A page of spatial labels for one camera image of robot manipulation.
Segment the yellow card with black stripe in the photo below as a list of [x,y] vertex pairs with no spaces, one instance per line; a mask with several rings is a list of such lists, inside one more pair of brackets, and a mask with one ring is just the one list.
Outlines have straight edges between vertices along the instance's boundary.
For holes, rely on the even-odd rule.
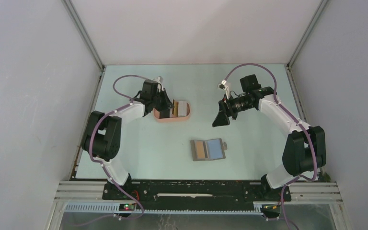
[[172,117],[178,117],[178,107],[179,102],[177,100],[173,100]]

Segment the peach plastic card tray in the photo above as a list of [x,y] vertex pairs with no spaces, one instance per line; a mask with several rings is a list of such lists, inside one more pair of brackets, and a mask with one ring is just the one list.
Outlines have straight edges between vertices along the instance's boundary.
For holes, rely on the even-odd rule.
[[159,119],[159,111],[157,111],[156,109],[153,109],[153,116],[155,117],[156,121],[161,122],[161,123],[186,121],[189,119],[190,114],[191,114],[191,106],[188,101],[187,101],[187,116],[186,117],[172,117],[172,109],[171,109],[170,118]]

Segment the taupe leather card holder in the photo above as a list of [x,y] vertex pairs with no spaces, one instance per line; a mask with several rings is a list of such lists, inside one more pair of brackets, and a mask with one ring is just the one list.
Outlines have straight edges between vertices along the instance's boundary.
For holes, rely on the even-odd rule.
[[199,140],[204,143],[205,152],[207,157],[205,159],[196,159],[195,141],[190,141],[191,155],[193,161],[215,161],[226,158],[225,151],[227,150],[227,144],[221,138],[210,139],[210,140]]

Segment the orange credit card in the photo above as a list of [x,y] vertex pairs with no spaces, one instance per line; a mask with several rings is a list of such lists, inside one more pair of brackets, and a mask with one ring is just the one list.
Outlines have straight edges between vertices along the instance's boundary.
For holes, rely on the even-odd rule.
[[199,140],[195,141],[195,152],[196,152],[195,153],[196,159],[198,160],[205,159],[207,157],[205,152],[205,146],[202,141]]

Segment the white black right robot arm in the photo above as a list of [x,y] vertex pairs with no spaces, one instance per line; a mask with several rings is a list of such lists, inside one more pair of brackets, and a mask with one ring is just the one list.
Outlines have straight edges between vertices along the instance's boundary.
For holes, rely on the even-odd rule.
[[228,126],[238,113],[249,109],[266,115],[287,138],[281,164],[261,178],[260,196],[274,199],[279,188],[303,177],[305,172],[317,172],[326,163],[325,133],[320,126],[310,126],[296,118],[280,100],[272,87],[262,87],[255,75],[240,80],[243,93],[233,97],[229,85],[223,80],[218,88],[225,91],[218,104],[213,127]]

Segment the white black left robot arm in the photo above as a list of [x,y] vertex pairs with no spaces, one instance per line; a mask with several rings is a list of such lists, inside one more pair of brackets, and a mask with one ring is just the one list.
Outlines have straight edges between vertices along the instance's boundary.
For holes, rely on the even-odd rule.
[[114,194],[120,199],[128,199],[132,195],[132,186],[126,183],[130,174],[117,157],[122,143],[122,128],[153,110],[164,112],[173,109],[162,81],[162,77],[146,79],[142,89],[128,104],[108,113],[91,112],[84,130],[82,149],[88,152],[93,162],[100,164],[108,181],[115,184]]

